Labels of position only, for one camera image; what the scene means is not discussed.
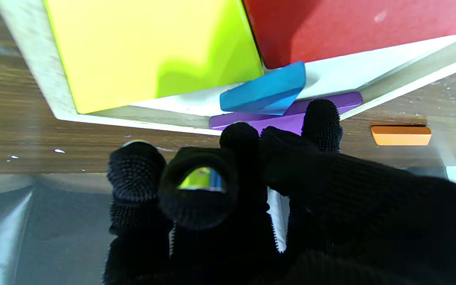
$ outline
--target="colorful block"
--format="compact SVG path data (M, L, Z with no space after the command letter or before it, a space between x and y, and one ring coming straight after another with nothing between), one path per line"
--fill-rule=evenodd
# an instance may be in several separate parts
M362 104L362 96L359 92L349 92L345 94L325 96L322 98L332 101L340 114ZM224 130L227 126L235 122L243 121L253 126L253 128L255 128L258 132L261 132L261 130L268 126L274 126L281 130L291 131L300 135L302 132L302 124L304 122L304 116L306 115L307 106L314 99L293 103L282 116L233 112L230 114L211 117L209 126L215 130Z
M373 126L371 130L379 146L426 146L432 137L427 127Z
M221 110L282 115L306 86L306 67L298 62L230 89L219 96Z
M45 0L79 113L263 74L239 0Z
M456 1L244 0L267 68L456 34Z

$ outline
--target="wood grain surface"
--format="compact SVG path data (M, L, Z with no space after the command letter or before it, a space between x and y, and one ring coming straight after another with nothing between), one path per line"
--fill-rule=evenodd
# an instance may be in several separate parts
M407 124L429 126L429 145L375 144L371 125ZM456 74L342 126L345 154L398 167L455 164ZM183 146L216 147L219 137L57 120L0 17L0 174L104 172L109 153L131 139L145 139L171 159Z

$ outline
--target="white wooden frame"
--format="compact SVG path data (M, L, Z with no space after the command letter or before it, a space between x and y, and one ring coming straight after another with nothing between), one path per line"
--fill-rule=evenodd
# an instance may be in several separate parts
M5 20L54 116L60 120L220 135L209 128L209 116L128 105L79 114L57 50L43 0L0 0ZM456 72L456 41L423 54L358 88L362 105L341 115L346 119Z

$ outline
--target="purple block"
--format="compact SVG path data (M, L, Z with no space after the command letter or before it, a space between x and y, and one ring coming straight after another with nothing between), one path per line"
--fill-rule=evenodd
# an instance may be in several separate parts
M362 95L360 95L359 92L349 92L321 98L332 101L337 107L339 114L343 114L362 104ZM240 112L213 116L210 118L209 126L214 130L224 130L227 126L235 122L243 121L253 126L258 132L261 132L261 130L268 126L274 126L281 130L294 132L300 135L307 106L315 99L319 99L319 97L293 103L282 116L246 114Z

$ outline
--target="gray surface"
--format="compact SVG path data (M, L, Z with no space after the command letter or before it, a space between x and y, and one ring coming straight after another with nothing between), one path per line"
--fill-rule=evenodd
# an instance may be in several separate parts
M40 185L0 193L0 285L99 284L110 200Z

